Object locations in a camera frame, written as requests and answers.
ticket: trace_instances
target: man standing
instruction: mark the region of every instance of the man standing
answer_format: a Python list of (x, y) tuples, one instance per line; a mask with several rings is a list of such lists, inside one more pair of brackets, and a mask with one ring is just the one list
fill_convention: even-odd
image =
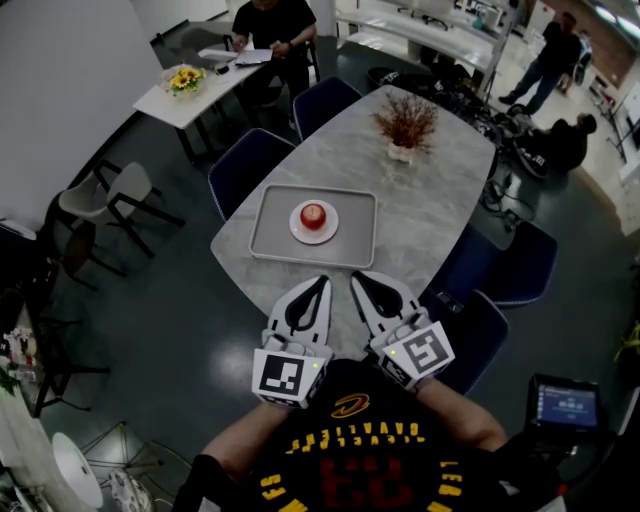
[(562, 75), (573, 69), (578, 62), (582, 44), (573, 33), (575, 27), (576, 19), (568, 12), (562, 15), (562, 23), (549, 23), (543, 34), (547, 44), (542, 52), (531, 63), (516, 88), (498, 100), (505, 105), (513, 105), (518, 98), (527, 94), (534, 84), (540, 82), (535, 95), (527, 105), (528, 113), (535, 114), (558, 85)]

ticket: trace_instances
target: person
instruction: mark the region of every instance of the person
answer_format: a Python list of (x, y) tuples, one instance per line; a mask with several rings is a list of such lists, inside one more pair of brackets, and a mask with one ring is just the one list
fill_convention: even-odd
[(262, 403), (213, 439), (173, 510), (526, 510), (509, 505), (506, 442), (490, 413), (434, 378), (411, 394), (337, 360), (309, 408)]
[(558, 90), (562, 94), (567, 94), (571, 86), (576, 82), (578, 85), (582, 85), (584, 81), (584, 75), (591, 65), (592, 60), (592, 48), (591, 48), (591, 38), (589, 36), (589, 32), (586, 30), (581, 30), (580, 35), (580, 57), (578, 57), (578, 62), (560, 79), (560, 83), (558, 84)]
[(595, 118), (583, 113), (574, 126), (559, 119), (550, 130), (539, 132), (536, 144), (554, 170), (568, 172), (582, 164), (587, 156), (587, 139), (597, 129)]
[(591, 114), (580, 114), (570, 126), (559, 119), (550, 130), (533, 130), (514, 140), (516, 151), (525, 157), (525, 168), (544, 179), (548, 170), (567, 173), (580, 166), (587, 156), (587, 139), (598, 128)]
[(254, 103), (273, 103), (280, 90), (269, 88), (278, 76), (289, 86), (290, 100), (309, 88), (308, 41), (316, 36), (316, 18), (305, 0), (252, 0), (233, 23), (233, 48), (241, 52), (253, 36), (256, 49), (273, 49), (273, 59), (245, 81)]
[(575, 27), (576, 19), (568, 12), (562, 15), (561, 23), (549, 23), (543, 34), (547, 43), (542, 52), (531, 63), (516, 88), (507, 96), (499, 97), (498, 101), (505, 105), (513, 105), (518, 98), (527, 94), (534, 84), (540, 82), (527, 105), (527, 111), (533, 115), (540, 110), (562, 75), (573, 69), (580, 57), (582, 44), (573, 33)]

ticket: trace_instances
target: black shirt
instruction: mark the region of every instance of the black shirt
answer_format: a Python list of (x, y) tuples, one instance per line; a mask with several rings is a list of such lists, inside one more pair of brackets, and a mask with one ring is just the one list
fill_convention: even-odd
[(587, 156), (587, 134), (564, 119), (556, 121), (550, 133), (541, 134), (538, 143), (540, 154), (556, 171), (571, 171)]
[(495, 455), (454, 443), (415, 396), (379, 371), (339, 360), (245, 482), (234, 484), (200, 455), (173, 510), (197, 512), (203, 498), (225, 512), (510, 510)]
[(248, 2), (238, 10), (233, 31), (247, 37), (252, 34), (256, 48), (269, 48), (276, 41), (288, 43), (315, 22), (305, 0), (278, 0), (268, 11), (260, 11)]
[(565, 34), (560, 24), (552, 21), (544, 31), (547, 44), (538, 56), (538, 61), (550, 71), (568, 72), (582, 51), (580, 39), (575, 34)]

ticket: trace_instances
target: yellow flower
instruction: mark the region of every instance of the yellow flower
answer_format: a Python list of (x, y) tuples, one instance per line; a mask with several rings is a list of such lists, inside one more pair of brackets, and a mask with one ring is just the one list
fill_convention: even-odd
[(186, 76), (176, 75), (171, 80), (171, 85), (177, 87), (178, 89), (184, 89), (189, 83), (189, 79)]
[(182, 70), (182, 76), (186, 77), (189, 80), (196, 80), (200, 77), (200, 73), (198, 73), (195, 69), (187, 68)]

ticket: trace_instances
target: small screen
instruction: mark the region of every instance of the small screen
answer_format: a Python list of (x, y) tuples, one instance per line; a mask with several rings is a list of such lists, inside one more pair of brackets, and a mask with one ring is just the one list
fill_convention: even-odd
[(538, 388), (538, 421), (597, 427), (596, 392), (540, 385)]

